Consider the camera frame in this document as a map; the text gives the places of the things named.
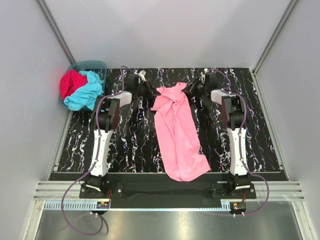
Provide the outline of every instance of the laundry basket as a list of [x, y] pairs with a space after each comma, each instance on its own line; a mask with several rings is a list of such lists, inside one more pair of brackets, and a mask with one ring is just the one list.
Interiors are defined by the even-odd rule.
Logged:
[[[75, 70], [77, 72], [79, 71], [93, 71], [96, 74], [99, 75], [100, 79], [102, 80], [102, 90], [105, 90], [105, 86], [106, 86], [106, 78], [107, 78], [107, 66], [102, 62], [102, 61], [79, 61], [76, 62], [75, 64], [72, 64], [67, 72], [69, 70]], [[67, 105], [65, 105], [62, 101], [61, 95], [59, 96], [59, 103], [68, 108]], [[80, 111], [91, 111], [89, 108], [87, 107], [83, 107], [81, 108]]]

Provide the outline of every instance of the white wall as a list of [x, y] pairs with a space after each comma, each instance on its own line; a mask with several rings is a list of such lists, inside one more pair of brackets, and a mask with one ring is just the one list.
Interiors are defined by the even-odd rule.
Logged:
[[258, 72], [290, 177], [320, 236], [320, 1], [302, 0]]
[[290, 0], [46, 0], [76, 60], [251, 67]]
[[52, 163], [69, 64], [35, 0], [2, 0], [0, 23], [0, 239], [17, 240]]

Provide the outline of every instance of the folded pink fabric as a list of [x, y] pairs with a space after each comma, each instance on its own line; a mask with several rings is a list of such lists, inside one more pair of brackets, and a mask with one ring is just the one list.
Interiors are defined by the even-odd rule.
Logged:
[[151, 110], [165, 172], [177, 181], [192, 181], [210, 170], [205, 155], [199, 154], [200, 142], [186, 95], [186, 83], [158, 87]]

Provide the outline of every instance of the turquoise towel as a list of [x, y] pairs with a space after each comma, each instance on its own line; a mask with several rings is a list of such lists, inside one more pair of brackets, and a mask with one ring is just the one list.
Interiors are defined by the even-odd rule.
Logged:
[[103, 81], [93, 71], [79, 71], [79, 73], [86, 76], [88, 83], [67, 96], [63, 103], [72, 111], [79, 111], [83, 107], [93, 110], [97, 96], [104, 93], [102, 89]]

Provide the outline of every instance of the black marble table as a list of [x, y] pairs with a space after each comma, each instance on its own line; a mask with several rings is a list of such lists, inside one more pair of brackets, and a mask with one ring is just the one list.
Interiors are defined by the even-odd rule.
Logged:
[[[257, 91], [248, 68], [218, 68], [231, 80], [233, 92], [244, 94], [248, 104], [246, 155], [248, 167], [255, 172], [279, 172], [279, 164]], [[145, 77], [155, 87], [174, 86], [177, 82], [192, 82], [201, 76], [203, 68], [144, 69]], [[222, 86], [227, 81], [217, 73]], [[107, 71], [105, 91], [116, 93], [121, 88], [119, 69]], [[121, 109], [119, 127], [110, 141], [108, 168], [110, 173], [164, 173], [157, 140], [153, 100], [139, 97]], [[227, 130], [223, 127], [221, 109], [210, 100], [189, 99], [194, 124], [201, 143], [200, 153], [209, 162], [211, 172], [227, 172], [230, 168], [230, 148]], [[73, 112], [58, 172], [82, 173], [89, 169], [93, 152], [93, 133], [90, 133], [91, 112]]]

